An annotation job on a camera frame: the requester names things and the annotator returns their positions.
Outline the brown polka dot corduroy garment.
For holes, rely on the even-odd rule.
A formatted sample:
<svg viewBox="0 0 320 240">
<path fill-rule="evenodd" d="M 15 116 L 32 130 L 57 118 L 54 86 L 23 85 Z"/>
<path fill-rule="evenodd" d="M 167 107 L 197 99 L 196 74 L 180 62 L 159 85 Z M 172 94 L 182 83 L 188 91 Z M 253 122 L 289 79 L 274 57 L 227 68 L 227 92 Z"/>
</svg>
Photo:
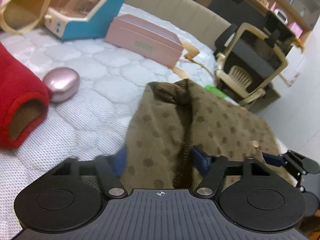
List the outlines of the brown polka dot corduroy garment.
<svg viewBox="0 0 320 240">
<path fill-rule="evenodd" d="M 233 161 L 280 154 L 264 120 L 189 79 L 146 85 L 125 145 L 120 181 L 127 190 L 195 189 L 201 176 L 192 162 L 194 146 Z"/>
</svg>

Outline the white quilted mattress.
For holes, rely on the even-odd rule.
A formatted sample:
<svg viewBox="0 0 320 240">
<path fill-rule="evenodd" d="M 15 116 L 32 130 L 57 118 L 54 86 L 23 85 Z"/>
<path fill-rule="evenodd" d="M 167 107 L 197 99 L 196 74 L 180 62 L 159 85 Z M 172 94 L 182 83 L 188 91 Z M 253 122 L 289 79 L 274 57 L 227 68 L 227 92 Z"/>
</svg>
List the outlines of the white quilted mattress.
<svg viewBox="0 0 320 240">
<path fill-rule="evenodd" d="M 1 150 L 1 239 L 20 232 L 14 200 L 27 185 L 70 156 L 114 154 L 145 86 L 180 78 L 168 67 L 103 39 L 61 41 L 46 28 L 1 33 L 1 43 L 39 78 L 58 67 L 80 75 L 77 93 L 49 106 L 46 119 L 14 150 Z"/>
</svg>

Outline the pink metallic oval case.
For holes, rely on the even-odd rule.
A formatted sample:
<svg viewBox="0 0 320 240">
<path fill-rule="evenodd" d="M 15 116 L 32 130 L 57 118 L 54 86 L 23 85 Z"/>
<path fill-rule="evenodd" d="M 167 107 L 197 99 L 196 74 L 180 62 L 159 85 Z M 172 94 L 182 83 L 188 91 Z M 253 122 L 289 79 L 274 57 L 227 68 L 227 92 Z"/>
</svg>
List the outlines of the pink metallic oval case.
<svg viewBox="0 0 320 240">
<path fill-rule="evenodd" d="M 61 103 L 77 93 L 80 75 L 71 68 L 59 67 L 49 71 L 42 82 L 48 90 L 50 102 Z"/>
</svg>

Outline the beige and black office chair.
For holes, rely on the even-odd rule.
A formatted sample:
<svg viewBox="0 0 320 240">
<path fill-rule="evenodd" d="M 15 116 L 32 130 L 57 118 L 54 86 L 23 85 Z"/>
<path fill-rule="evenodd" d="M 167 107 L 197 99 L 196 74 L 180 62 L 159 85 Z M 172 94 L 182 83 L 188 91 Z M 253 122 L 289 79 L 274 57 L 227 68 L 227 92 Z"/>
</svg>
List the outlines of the beige and black office chair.
<svg viewBox="0 0 320 240">
<path fill-rule="evenodd" d="M 279 28 L 265 33 L 249 23 L 231 24 L 215 41 L 217 87 L 251 107 L 288 65 L 281 42 Z"/>
</svg>

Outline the red fabric garment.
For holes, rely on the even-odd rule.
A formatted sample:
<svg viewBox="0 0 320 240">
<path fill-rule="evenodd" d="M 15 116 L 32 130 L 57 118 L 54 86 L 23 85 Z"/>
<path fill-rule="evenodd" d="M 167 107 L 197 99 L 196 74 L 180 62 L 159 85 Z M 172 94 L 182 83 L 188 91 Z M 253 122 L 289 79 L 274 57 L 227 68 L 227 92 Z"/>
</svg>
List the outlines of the red fabric garment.
<svg viewBox="0 0 320 240">
<path fill-rule="evenodd" d="M 47 116 L 43 82 L 1 45 L 1 149 L 18 148 Z"/>
</svg>

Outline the pink rectangular box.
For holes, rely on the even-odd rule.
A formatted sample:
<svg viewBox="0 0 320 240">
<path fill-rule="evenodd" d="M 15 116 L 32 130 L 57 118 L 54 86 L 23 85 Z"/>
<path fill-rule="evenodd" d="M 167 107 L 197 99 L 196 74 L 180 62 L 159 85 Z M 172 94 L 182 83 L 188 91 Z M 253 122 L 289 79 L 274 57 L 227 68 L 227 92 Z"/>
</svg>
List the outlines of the pink rectangular box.
<svg viewBox="0 0 320 240">
<path fill-rule="evenodd" d="M 169 68 L 175 67 L 184 50 L 175 33 L 130 14 L 113 19 L 105 41 Z"/>
</svg>

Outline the blue and cream toy case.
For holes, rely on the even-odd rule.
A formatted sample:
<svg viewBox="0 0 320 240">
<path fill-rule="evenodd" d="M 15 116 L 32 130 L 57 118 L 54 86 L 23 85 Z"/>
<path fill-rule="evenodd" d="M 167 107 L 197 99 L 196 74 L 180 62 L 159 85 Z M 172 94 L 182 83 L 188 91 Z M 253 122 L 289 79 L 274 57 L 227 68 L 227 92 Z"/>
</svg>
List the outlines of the blue and cream toy case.
<svg viewBox="0 0 320 240">
<path fill-rule="evenodd" d="M 52 0 L 44 25 L 61 40 L 104 38 L 125 0 Z"/>
</svg>

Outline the beige upholstered bed headboard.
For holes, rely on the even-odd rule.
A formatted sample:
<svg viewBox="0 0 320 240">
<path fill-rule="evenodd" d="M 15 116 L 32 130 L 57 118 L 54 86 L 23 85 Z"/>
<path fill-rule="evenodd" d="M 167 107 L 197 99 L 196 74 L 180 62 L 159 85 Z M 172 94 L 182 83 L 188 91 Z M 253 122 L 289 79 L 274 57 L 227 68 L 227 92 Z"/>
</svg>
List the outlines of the beige upholstered bed headboard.
<svg viewBox="0 0 320 240">
<path fill-rule="evenodd" d="M 231 25 L 193 0 L 125 0 L 125 3 L 172 23 L 211 49 L 215 49 L 216 39 Z"/>
</svg>

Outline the yellow cloth tote bag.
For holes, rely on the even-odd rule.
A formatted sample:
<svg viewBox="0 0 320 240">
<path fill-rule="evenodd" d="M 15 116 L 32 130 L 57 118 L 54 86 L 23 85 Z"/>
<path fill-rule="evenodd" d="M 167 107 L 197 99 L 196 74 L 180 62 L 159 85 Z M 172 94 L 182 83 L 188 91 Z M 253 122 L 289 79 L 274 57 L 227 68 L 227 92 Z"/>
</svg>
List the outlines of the yellow cloth tote bag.
<svg viewBox="0 0 320 240">
<path fill-rule="evenodd" d="M 11 34 L 33 30 L 49 4 L 50 0 L 1 0 L 1 29 Z"/>
</svg>

